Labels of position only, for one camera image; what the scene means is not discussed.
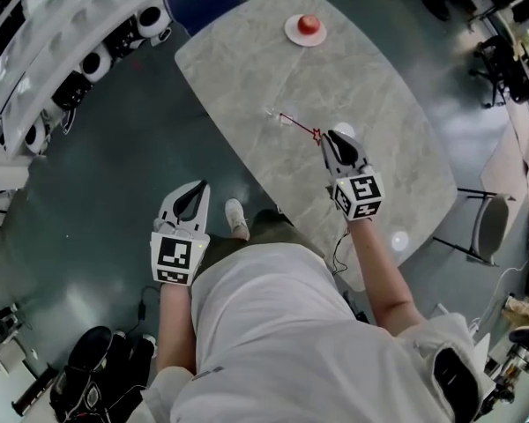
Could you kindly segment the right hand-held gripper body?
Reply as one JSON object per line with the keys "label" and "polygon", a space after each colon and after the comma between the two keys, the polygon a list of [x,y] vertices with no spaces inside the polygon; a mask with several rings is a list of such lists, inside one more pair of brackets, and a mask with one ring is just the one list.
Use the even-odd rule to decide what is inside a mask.
{"label": "right hand-held gripper body", "polygon": [[333,179],[329,194],[347,222],[372,219],[385,197],[382,177],[369,163]]}

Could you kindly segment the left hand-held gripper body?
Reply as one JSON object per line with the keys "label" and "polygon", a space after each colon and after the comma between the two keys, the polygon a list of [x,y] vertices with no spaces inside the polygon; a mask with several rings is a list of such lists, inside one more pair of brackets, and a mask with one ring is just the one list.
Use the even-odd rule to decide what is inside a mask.
{"label": "left hand-held gripper body", "polygon": [[163,284],[191,286],[209,241],[208,234],[156,219],[150,240],[153,280]]}

